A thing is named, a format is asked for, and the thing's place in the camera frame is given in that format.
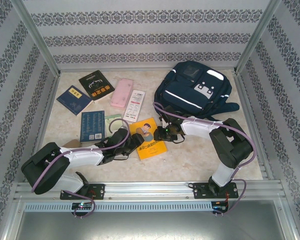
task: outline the patterned wallpaper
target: patterned wallpaper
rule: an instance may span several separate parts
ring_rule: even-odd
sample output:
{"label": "patterned wallpaper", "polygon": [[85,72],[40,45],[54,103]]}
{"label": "patterned wallpaper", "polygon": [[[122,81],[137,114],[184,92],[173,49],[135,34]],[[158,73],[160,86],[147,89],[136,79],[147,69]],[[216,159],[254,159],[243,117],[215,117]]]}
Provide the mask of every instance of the patterned wallpaper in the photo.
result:
{"label": "patterned wallpaper", "polygon": [[281,2],[241,78],[300,233],[300,0]]}
{"label": "patterned wallpaper", "polygon": [[33,154],[55,77],[9,0],[0,0],[0,233]]}
{"label": "patterned wallpaper", "polygon": [[235,67],[269,0],[25,0],[61,70]]}

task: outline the floor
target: floor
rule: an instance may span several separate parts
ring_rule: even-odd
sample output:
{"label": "floor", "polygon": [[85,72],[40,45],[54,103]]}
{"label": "floor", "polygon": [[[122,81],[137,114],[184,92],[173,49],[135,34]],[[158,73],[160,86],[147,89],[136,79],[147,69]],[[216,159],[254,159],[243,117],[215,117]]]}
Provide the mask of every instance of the floor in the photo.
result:
{"label": "floor", "polygon": [[[229,102],[240,100],[234,79],[230,70],[221,71],[232,84]],[[116,87],[120,78],[134,80],[133,89],[146,92],[138,120],[154,117],[160,124],[159,115],[152,103],[154,93],[168,71],[108,71],[103,72],[110,83]],[[86,76],[87,72],[62,73],[55,98],[74,85],[85,92],[78,79]],[[105,115],[124,114],[125,110],[110,106],[112,94],[91,104],[85,112],[105,110]],[[216,115],[217,119],[235,119],[242,129],[249,134],[242,108],[232,113]],[[54,100],[51,115],[45,132],[43,146],[56,142],[62,146],[80,137],[81,114],[75,116],[58,101]],[[145,160],[140,160],[137,152],[133,152],[128,160],[113,161],[102,166],[82,166],[71,169],[81,172],[90,182],[166,182],[166,181],[206,181],[217,169],[220,160],[210,140],[195,136],[187,136],[182,144],[166,142],[168,152]],[[262,180],[257,159],[243,167],[236,175],[245,180]]]}

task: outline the navy backpack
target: navy backpack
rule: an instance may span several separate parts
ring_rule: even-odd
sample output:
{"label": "navy backpack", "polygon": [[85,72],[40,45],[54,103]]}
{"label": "navy backpack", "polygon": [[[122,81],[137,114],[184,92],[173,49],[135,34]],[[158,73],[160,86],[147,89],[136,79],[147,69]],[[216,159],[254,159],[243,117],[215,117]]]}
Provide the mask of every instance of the navy backpack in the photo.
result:
{"label": "navy backpack", "polygon": [[154,101],[182,114],[215,120],[212,115],[239,110],[237,103],[226,103],[231,90],[222,73],[199,62],[185,61],[165,76],[155,91]]}

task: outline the reflective stripe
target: reflective stripe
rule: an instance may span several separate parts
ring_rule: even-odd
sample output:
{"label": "reflective stripe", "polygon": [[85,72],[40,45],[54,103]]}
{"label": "reflective stripe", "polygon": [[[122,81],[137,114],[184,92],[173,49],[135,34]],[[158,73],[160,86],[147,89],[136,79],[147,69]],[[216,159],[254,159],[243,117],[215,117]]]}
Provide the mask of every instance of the reflective stripe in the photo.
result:
{"label": "reflective stripe", "polygon": [[196,104],[194,104],[194,103],[192,103],[192,102],[189,102],[189,101],[183,99],[182,97],[179,97],[179,96],[177,96],[177,95],[175,95],[175,94],[173,94],[173,93],[171,93],[171,92],[169,92],[169,91],[167,91],[167,90],[165,90],[165,92],[166,92],[167,94],[170,94],[171,96],[174,96],[174,97],[177,98],[177,99],[180,99],[181,101],[184,101],[184,102],[187,103],[187,104],[193,105],[193,106],[197,107],[198,109],[202,109],[202,107],[200,107],[200,106],[198,106],[198,105],[196,105]]}
{"label": "reflective stripe", "polygon": [[224,80],[224,76],[222,76],[220,73],[216,72],[216,71],[213,71],[213,70],[208,70],[206,72],[207,74],[210,74],[212,76],[215,76],[216,78],[220,79],[220,80]]}

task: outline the metal plate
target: metal plate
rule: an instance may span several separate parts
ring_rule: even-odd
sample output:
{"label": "metal plate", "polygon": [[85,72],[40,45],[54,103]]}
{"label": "metal plate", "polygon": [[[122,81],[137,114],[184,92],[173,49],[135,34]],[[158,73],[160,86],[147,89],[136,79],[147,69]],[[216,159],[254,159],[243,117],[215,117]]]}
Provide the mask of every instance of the metal plate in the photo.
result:
{"label": "metal plate", "polygon": [[[105,185],[104,184],[90,184],[88,195],[86,197],[93,200],[103,200],[105,196]],[[81,200],[81,197],[69,195],[61,191],[60,193],[61,200]]]}
{"label": "metal plate", "polygon": [[[194,199],[215,199],[216,196],[209,190],[209,183],[207,182],[196,182],[196,183],[189,183],[192,184],[193,187],[193,195]],[[229,195],[229,199],[237,199],[239,197],[237,185],[234,182],[230,182],[228,187],[221,191],[217,198],[218,199],[225,199],[227,198],[226,193]]]}

